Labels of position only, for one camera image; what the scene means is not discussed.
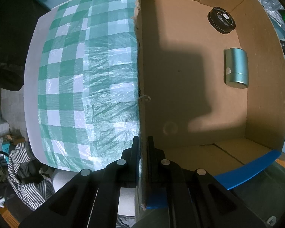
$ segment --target screw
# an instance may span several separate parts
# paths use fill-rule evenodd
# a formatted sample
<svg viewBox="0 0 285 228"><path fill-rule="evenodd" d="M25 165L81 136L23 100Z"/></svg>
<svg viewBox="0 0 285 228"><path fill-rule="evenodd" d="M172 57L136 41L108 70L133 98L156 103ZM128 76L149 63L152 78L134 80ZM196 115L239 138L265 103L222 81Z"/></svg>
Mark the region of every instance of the screw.
<svg viewBox="0 0 285 228"><path fill-rule="evenodd" d="M197 171L196 171L197 174L199 174L200 176L204 176L206 174L206 171L202 168L199 168Z"/></svg>
<svg viewBox="0 0 285 228"><path fill-rule="evenodd" d="M83 169L80 173L82 176L85 177L85 176L90 175L91 171L89 169Z"/></svg>
<svg viewBox="0 0 285 228"><path fill-rule="evenodd" d="M267 219L266 223L270 226L274 226L277 222L277 218L275 216L271 216L269 219Z"/></svg>
<svg viewBox="0 0 285 228"><path fill-rule="evenodd" d="M170 160L168 160L168 159L163 159L163 160L161 161L161 164L162 164L162 165L169 165L169 164L170 164Z"/></svg>
<svg viewBox="0 0 285 228"><path fill-rule="evenodd" d="M124 159L119 159L119 160L117 161L117 164L118 164L118 165L124 165L125 163L127 163L127 161L125 161Z"/></svg>

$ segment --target cardboard box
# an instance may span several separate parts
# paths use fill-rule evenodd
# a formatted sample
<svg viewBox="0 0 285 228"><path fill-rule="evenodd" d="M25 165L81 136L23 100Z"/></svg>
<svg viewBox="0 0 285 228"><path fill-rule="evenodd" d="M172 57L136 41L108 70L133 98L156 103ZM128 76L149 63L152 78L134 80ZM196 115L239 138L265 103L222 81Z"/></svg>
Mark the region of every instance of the cardboard box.
<svg viewBox="0 0 285 228"><path fill-rule="evenodd" d="M258 0L138 0L135 12L142 153L146 136L189 170L225 173L280 152L285 139L285 60ZM207 14L230 12L236 29L216 31ZM228 48L247 52L249 87L224 83Z"/></svg>

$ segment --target plastic sheet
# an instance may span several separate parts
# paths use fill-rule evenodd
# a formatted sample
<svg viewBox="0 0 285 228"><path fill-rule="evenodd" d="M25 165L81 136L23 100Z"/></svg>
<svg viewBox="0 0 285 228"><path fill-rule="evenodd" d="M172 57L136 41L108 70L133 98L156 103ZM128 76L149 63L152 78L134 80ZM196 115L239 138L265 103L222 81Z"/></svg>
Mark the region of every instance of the plastic sheet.
<svg viewBox="0 0 285 228"><path fill-rule="evenodd" d="M71 0L43 48L38 112L48 165L99 170L139 133L135 0Z"/></svg>

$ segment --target striped cloth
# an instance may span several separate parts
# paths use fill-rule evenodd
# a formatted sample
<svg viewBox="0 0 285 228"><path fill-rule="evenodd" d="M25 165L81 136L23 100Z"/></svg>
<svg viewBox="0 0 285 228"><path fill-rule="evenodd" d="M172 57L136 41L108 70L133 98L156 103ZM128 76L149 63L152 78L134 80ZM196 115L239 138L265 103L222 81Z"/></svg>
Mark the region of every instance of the striped cloth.
<svg viewBox="0 0 285 228"><path fill-rule="evenodd" d="M26 142L19 143L15 150L9 154L8 163L8 181L16 192L17 196L32 210L36 210L41 204L43 204L48 198L54 194L54 189L50 179L45 178L39 184L29 183L22 184L18 177L17 172L21 167L21 164L28 163L35 158L29 156L26 150Z"/></svg>

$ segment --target black fabric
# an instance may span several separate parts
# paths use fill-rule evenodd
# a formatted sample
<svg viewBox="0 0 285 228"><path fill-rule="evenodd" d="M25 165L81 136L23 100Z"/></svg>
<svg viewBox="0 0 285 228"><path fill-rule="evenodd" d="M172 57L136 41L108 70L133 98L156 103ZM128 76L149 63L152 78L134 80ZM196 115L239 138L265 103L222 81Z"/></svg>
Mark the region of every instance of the black fabric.
<svg viewBox="0 0 285 228"><path fill-rule="evenodd" d="M132 216L117 215L116 228L131 228L135 224Z"/></svg>
<svg viewBox="0 0 285 228"><path fill-rule="evenodd" d="M19 223L33 212L19 199L10 184L6 188L5 206Z"/></svg>
<svg viewBox="0 0 285 228"><path fill-rule="evenodd" d="M16 145L10 143L10 146L8 148L8 153L10 154L12 150L15 150L15 148L16 148Z"/></svg>
<svg viewBox="0 0 285 228"><path fill-rule="evenodd" d="M18 91L23 86L24 66L34 29L39 17L47 12L35 0L0 0L1 88Z"/></svg>

